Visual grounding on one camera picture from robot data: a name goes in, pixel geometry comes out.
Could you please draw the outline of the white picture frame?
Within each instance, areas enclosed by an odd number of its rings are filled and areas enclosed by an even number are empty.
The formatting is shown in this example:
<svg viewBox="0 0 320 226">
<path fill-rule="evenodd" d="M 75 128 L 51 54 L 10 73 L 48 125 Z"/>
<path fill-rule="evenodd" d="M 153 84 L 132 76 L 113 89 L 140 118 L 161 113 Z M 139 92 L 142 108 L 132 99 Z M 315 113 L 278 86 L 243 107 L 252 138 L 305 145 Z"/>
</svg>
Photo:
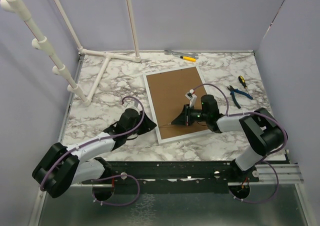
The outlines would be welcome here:
<svg viewBox="0 0 320 226">
<path fill-rule="evenodd" d="M 190 102 L 185 94 L 205 83 L 198 66 L 144 73 L 143 80 L 152 120 L 157 124 L 155 132 L 160 145 L 210 133 L 207 127 L 197 123 L 191 126 L 158 127 L 171 123 L 182 112 L 184 105 Z"/>
</svg>

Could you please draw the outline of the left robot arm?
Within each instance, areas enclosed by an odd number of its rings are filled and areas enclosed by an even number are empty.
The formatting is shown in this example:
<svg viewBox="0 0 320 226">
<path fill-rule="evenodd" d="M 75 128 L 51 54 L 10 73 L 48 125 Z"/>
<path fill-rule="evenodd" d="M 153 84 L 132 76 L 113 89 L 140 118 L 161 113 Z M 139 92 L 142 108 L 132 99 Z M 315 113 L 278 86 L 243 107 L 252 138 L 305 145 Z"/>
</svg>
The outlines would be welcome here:
<svg viewBox="0 0 320 226">
<path fill-rule="evenodd" d="M 64 194 L 71 185 L 84 181 L 106 183 L 111 176 L 110 166 L 100 155 L 118 149 L 128 140 L 134 140 L 156 126 L 142 111 L 127 108 L 118 121 L 91 139 L 68 146 L 54 143 L 31 175 L 41 190 L 52 198 Z"/>
</svg>

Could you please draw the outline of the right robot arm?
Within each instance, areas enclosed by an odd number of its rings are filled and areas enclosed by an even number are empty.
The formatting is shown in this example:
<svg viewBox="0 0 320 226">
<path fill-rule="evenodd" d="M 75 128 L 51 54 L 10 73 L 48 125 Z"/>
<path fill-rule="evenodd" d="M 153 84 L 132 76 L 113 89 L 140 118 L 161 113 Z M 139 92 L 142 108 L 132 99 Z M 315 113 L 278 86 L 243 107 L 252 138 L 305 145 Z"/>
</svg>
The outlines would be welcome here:
<svg viewBox="0 0 320 226">
<path fill-rule="evenodd" d="M 189 104 L 171 122 L 172 125 L 191 126 L 195 122 L 204 122 L 214 133 L 243 132 L 249 142 L 248 148 L 230 163 L 229 175 L 240 182 L 248 175 L 255 164 L 284 146 L 288 140 L 286 131 L 265 108 L 253 112 L 223 115 L 213 95 L 201 97 L 201 109 Z"/>
</svg>

